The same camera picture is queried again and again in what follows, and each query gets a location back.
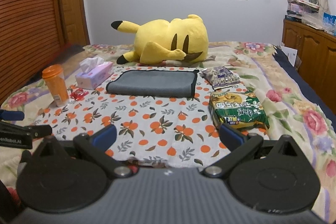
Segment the purple and grey towel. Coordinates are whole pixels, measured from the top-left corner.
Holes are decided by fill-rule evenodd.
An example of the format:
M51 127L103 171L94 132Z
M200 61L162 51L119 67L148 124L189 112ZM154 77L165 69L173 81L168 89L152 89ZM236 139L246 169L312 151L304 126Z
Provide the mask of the purple and grey towel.
M109 82L106 85L106 91L109 94L126 96L193 98L198 73L198 70L131 70Z

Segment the green snack bag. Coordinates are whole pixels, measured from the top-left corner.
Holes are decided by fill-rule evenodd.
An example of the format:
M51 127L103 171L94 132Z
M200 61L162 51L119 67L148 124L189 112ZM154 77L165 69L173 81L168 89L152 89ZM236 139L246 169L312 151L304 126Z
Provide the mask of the green snack bag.
M227 124L239 131L269 128L267 115L255 93L212 92L209 99L210 113L216 128Z

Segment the red candy wrapper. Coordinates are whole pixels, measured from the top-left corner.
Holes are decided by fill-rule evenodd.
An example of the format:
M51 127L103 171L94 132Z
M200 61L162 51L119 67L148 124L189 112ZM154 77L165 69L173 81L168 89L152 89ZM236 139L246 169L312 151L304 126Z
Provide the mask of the red candy wrapper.
M78 88L70 94L70 98L74 99L75 101L82 100L86 95L88 95L88 91L85 91L82 88Z

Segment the orange print white cloth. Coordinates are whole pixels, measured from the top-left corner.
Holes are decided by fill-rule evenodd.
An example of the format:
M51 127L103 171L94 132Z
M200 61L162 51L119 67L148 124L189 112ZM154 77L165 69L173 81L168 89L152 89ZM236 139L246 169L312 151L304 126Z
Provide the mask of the orange print white cloth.
M102 84L80 101L48 107L35 124L50 125L59 140L72 140L80 133L92 135L114 125L117 139L107 154L116 160L203 168L229 153L210 113L212 90L202 75L198 75L193 98L109 94Z

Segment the floral bed sheet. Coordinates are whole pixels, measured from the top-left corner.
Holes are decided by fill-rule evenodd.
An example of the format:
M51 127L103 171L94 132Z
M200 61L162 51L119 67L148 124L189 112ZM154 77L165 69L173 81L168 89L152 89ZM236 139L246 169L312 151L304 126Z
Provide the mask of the floral bed sheet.
M269 128L256 128L256 133L266 139L289 134L299 144L321 182L313 209L325 221L335 221L335 116L319 102L286 56L269 44L211 43L209 55L201 63L168 61L159 68L191 71L218 66L227 67L241 79L226 92L250 90L262 104ZM2 104L5 110L24 112L23 126L35 124L39 114L50 106L56 105L41 78L13 92Z

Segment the purple snack packet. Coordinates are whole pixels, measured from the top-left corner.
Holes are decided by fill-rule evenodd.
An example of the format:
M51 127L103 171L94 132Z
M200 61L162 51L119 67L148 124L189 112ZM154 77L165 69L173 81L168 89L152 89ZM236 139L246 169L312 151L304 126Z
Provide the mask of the purple snack packet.
M240 83L239 77L224 66L203 69L201 73L214 90L228 88Z

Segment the lilac tissue box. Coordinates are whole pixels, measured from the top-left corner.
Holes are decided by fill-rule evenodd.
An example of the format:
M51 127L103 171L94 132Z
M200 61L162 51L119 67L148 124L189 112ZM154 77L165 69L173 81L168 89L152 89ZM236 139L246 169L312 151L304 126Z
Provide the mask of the lilac tissue box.
M77 86L94 90L113 73L113 63L101 57L88 57L80 62L80 72L75 76Z

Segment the wooden slatted wardrobe door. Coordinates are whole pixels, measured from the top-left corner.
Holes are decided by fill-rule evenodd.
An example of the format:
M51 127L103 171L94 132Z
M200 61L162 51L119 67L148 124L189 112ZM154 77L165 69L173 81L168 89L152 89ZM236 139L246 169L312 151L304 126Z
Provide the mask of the wooden slatted wardrobe door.
M63 48L58 0L1 0L1 101Z

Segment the wooden sideboard cabinet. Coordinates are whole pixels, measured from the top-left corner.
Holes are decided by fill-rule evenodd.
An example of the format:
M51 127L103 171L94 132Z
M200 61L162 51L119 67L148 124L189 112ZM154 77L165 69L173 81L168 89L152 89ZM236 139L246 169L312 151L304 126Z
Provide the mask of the wooden sideboard cabinet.
M301 59L298 74L335 113L335 37L285 19L282 42L297 50Z

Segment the yellow Pikachu plush toy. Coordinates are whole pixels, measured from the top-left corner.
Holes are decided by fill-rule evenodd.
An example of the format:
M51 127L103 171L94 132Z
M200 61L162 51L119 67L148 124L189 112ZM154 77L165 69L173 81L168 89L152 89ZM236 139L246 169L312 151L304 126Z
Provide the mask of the yellow Pikachu plush toy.
M163 61L197 63L206 59L209 37L203 19L190 14L185 19L172 21L156 19L143 25L116 20L111 27L117 31L135 34L133 50L117 59L118 64L139 62L145 65Z

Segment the stack of magazines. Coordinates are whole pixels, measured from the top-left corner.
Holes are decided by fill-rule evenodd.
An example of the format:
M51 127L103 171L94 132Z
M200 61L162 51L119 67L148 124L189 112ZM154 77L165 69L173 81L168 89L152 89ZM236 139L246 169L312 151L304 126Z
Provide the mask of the stack of magazines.
M320 19L319 5L304 0L287 0L287 2L286 20L302 23Z

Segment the blue and white box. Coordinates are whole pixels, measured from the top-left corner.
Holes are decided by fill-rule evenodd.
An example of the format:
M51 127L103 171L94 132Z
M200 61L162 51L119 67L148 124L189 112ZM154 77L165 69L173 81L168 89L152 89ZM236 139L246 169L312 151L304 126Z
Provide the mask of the blue and white box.
M336 23L336 16L335 15L330 15L326 12L323 13L323 30L333 36L336 36L336 28L335 28L335 23Z

